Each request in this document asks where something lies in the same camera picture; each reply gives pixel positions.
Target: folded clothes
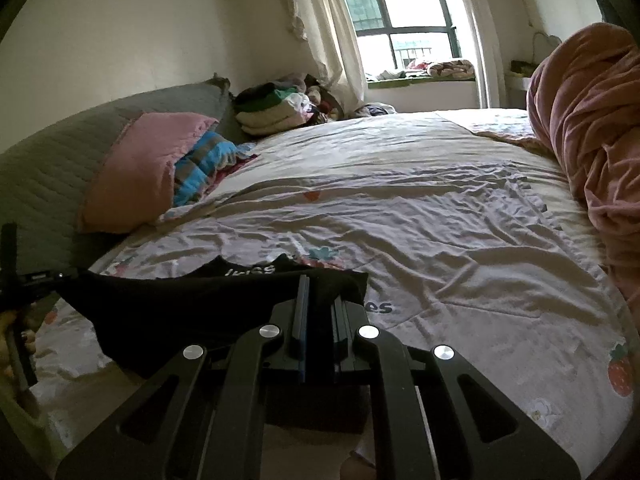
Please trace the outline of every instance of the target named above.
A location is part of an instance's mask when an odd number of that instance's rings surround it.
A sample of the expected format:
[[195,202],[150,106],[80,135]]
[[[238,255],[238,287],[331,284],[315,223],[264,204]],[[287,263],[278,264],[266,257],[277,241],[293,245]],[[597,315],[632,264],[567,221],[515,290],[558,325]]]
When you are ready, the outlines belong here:
[[287,74],[281,78],[276,79],[274,83],[276,85],[282,85],[279,88],[295,88],[296,92],[300,92],[301,94],[306,93],[307,84],[305,82],[305,77],[307,74],[302,72],[293,72],[291,74]]
[[[234,103],[236,112],[261,112],[267,110],[268,108],[279,105],[283,99],[296,91],[296,88],[278,89],[273,82],[265,83],[261,85],[261,87],[271,88],[271,90],[266,92],[265,89],[254,87],[253,89],[249,88],[248,90],[244,90],[236,97]],[[259,97],[247,98],[244,94],[250,91],[255,91],[251,94],[252,96]]]
[[274,107],[260,112],[240,112],[236,119],[243,126],[250,128],[264,128],[294,116],[299,111],[305,109],[309,102],[308,96],[303,93],[293,93],[285,97]]
[[284,132],[286,130],[297,128],[298,126],[302,126],[314,116],[315,110],[316,108],[312,107],[309,103],[309,106],[305,110],[300,110],[295,115],[287,117],[286,119],[283,119],[275,124],[270,124],[269,126],[265,126],[263,128],[252,128],[250,126],[243,126],[242,130],[255,137],[277,134],[279,132]]

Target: pillow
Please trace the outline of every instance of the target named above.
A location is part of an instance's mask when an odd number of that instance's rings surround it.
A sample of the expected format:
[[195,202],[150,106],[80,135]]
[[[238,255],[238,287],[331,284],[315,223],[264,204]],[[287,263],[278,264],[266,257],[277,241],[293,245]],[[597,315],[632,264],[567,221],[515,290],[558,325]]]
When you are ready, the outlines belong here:
[[214,131],[206,132],[175,164],[174,207],[197,202],[212,191],[222,178],[255,157],[248,154],[253,147],[236,146]]
[[216,119],[150,113],[125,126],[97,171],[78,216],[83,233],[129,233],[171,209],[175,163]]

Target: pile of clothes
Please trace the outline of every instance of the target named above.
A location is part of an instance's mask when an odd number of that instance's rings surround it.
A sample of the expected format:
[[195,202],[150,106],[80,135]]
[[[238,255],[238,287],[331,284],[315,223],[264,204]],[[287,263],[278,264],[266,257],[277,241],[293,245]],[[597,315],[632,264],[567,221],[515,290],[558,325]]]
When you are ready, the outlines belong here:
[[447,61],[430,61],[426,58],[414,59],[409,69],[424,70],[431,77],[451,76],[453,79],[464,79],[474,76],[476,70],[467,59],[449,59]]
[[248,88],[234,107],[242,129],[256,137],[344,118],[338,101],[309,74],[289,74]]
[[392,105],[385,103],[367,103],[356,111],[349,114],[350,119],[361,119],[364,117],[378,117],[380,115],[397,114],[396,109]]
[[385,81],[410,77],[450,77],[469,79],[476,74],[473,64],[466,59],[432,61],[426,58],[414,59],[406,68],[385,70],[377,75],[367,74],[368,81]]

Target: pink comforter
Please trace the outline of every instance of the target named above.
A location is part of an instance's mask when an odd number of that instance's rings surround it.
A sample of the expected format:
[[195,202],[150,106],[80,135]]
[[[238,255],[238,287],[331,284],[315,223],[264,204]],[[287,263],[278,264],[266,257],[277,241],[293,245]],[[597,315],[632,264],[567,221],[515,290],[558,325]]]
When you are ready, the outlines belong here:
[[152,112],[125,126],[86,192],[78,230],[130,233],[171,209],[175,163],[217,122],[190,112]]
[[640,50],[625,29],[590,25],[536,70],[527,101],[640,328]]

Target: white curtain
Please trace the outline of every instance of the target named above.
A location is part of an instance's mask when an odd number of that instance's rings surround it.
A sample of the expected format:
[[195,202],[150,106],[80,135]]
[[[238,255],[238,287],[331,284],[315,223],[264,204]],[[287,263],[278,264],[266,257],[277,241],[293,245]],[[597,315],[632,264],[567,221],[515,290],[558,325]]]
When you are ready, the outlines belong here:
[[500,43],[488,0],[462,0],[473,38],[476,83],[481,108],[506,106]]
[[345,0],[293,0],[294,30],[306,39],[318,79],[345,112],[364,102],[366,80]]

